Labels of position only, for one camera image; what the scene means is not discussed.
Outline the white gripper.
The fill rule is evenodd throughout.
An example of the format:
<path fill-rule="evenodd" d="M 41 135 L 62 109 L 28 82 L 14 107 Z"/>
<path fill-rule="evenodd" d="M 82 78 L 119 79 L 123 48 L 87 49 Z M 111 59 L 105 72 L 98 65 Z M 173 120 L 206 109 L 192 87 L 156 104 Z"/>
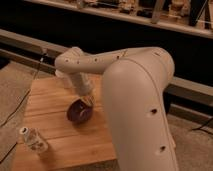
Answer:
<path fill-rule="evenodd" d="M 86 74 L 83 74 L 83 73 L 70 74 L 69 78 L 73 84 L 75 92 L 79 96 L 86 96 L 92 92 L 93 85 L 91 80 Z M 86 97 L 86 101 L 84 98 L 79 98 L 78 102 L 80 105 L 80 109 L 83 109 L 83 108 L 87 108 L 88 106 L 93 107 L 95 104 L 95 99 L 92 95 L 88 95 Z"/>

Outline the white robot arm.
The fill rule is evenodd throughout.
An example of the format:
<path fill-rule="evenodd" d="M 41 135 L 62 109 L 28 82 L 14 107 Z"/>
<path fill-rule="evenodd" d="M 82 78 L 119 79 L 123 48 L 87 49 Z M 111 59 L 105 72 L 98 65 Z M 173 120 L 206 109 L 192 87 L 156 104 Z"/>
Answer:
<path fill-rule="evenodd" d="M 80 96 L 92 92 L 86 73 L 102 76 L 101 99 L 121 171 L 179 171 L 163 92 L 174 75 L 160 47 L 86 55 L 73 47 L 55 59 Z"/>

